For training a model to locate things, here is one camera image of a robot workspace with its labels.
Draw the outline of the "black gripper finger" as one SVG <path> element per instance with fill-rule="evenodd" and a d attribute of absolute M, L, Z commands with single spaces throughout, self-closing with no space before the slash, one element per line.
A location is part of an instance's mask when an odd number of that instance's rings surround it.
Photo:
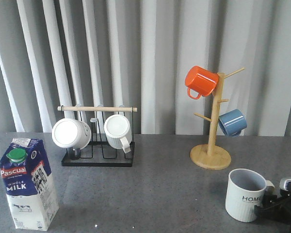
<path fill-rule="evenodd" d="M 265 194 L 262 199 L 262 206 L 254 206 L 254 213 L 258 217 L 279 217 L 279 213 L 285 197 Z"/>

